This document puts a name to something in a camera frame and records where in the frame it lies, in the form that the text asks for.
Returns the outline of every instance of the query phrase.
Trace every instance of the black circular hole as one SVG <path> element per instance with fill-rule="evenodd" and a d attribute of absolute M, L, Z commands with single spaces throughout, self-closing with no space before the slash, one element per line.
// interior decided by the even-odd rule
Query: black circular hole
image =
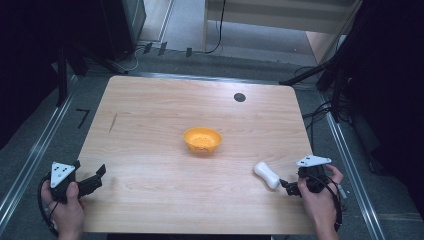
<path fill-rule="evenodd" d="M 237 102 L 244 102 L 246 100 L 246 96 L 244 96 L 243 93 L 236 93 L 236 94 L 234 94 L 234 99 Z"/>

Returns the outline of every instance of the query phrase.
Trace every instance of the orange bowl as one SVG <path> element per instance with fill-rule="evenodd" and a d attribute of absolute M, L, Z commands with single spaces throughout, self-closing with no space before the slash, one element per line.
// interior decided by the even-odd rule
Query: orange bowl
<path fill-rule="evenodd" d="M 184 140 L 191 151 L 213 152 L 221 143 L 221 135 L 212 128 L 195 127 L 184 133 Z"/>

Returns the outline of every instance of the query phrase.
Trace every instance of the human hand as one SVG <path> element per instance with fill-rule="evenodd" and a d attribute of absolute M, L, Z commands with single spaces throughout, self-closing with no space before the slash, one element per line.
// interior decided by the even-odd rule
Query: human hand
<path fill-rule="evenodd" d="M 331 179 L 335 183 L 340 183 L 343 174 L 334 166 L 326 165 L 327 169 L 333 173 Z M 338 235 L 334 230 L 336 222 L 337 210 L 334 206 L 333 197 L 327 189 L 323 189 L 320 193 L 312 193 L 306 185 L 305 178 L 299 178 L 297 183 L 303 198 L 303 206 L 308 214 L 318 239 L 338 239 Z M 337 187 L 330 183 L 328 187 L 337 193 Z"/>
<path fill-rule="evenodd" d="M 48 205 L 52 217 L 56 223 L 60 240 L 81 239 L 84 225 L 83 205 L 78 200 L 78 184 L 72 182 L 66 190 L 67 204 L 53 201 L 50 192 L 50 181 L 45 181 L 41 189 L 43 202 Z"/>

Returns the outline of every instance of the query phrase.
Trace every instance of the wrist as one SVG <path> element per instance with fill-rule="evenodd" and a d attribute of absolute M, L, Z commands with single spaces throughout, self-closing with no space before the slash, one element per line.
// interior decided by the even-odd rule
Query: wrist
<path fill-rule="evenodd" d="M 59 232 L 59 240 L 80 240 L 82 231 Z"/>
<path fill-rule="evenodd" d="M 337 232 L 334 229 L 334 223 L 314 221 L 313 225 L 318 240 L 339 239 Z"/>

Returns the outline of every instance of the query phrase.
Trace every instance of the wooden table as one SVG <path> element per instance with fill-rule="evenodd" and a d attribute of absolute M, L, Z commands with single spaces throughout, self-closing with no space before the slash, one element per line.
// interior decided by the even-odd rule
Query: wooden table
<path fill-rule="evenodd" d="M 196 126 L 221 133 L 214 153 L 190 152 L 183 133 Z M 113 77 L 79 156 L 77 179 L 107 168 L 84 197 L 85 231 L 311 234 L 301 198 L 253 172 L 265 161 L 297 181 L 295 162 L 308 153 L 291 87 Z"/>

